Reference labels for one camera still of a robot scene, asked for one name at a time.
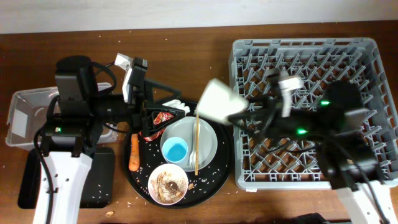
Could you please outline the light blue cup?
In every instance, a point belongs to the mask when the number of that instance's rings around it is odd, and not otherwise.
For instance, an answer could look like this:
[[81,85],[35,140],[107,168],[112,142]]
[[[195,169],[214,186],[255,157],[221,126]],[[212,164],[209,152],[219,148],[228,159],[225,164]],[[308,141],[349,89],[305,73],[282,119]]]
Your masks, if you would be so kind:
[[162,155],[168,163],[179,164],[187,154],[187,143],[180,137],[168,138],[162,145]]

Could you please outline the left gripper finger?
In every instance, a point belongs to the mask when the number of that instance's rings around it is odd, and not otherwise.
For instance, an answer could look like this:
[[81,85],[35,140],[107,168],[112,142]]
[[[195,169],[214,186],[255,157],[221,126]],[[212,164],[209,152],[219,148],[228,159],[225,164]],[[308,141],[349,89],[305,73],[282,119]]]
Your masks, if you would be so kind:
[[171,107],[149,107],[146,109],[146,134],[155,134],[182,118],[184,118],[184,110]]
[[149,80],[154,101],[171,101],[181,97],[182,92],[169,85],[164,85],[155,80]]

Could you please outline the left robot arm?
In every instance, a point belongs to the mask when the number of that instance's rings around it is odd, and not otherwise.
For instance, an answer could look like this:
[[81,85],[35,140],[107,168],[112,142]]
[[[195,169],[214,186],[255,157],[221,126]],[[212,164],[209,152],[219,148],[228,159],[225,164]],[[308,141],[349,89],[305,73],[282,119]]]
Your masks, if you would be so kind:
[[111,73],[107,65],[82,55],[65,57],[56,64],[58,95],[52,98],[46,122],[34,136],[41,164],[35,223],[76,223],[104,128],[125,122],[130,133],[148,137],[186,115],[169,105],[180,97],[179,90],[146,78],[146,60],[117,54],[114,64],[125,72],[120,94],[113,87],[98,88],[96,76]]

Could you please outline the white paper cup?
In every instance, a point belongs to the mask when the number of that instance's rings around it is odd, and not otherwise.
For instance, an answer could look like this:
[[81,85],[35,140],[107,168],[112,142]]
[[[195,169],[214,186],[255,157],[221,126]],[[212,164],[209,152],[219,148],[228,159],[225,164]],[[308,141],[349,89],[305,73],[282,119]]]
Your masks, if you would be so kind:
[[234,93],[232,89],[217,78],[210,80],[195,109],[199,117],[223,125],[230,125],[228,116],[246,109],[248,100]]

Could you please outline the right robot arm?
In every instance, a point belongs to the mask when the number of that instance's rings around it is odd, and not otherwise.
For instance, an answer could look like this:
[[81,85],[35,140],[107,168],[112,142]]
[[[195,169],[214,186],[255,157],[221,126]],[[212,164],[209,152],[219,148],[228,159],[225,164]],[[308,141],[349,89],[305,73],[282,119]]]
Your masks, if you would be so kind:
[[318,166],[352,223],[397,223],[381,166],[359,132],[368,110],[356,85],[330,83],[314,111],[291,109],[284,115],[282,97],[282,89],[277,88],[274,99],[251,98],[249,102],[261,103],[262,109],[233,113],[228,121],[257,144],[265,139],[286,139],[275,151],[294,153],[294,143],[314,142]]

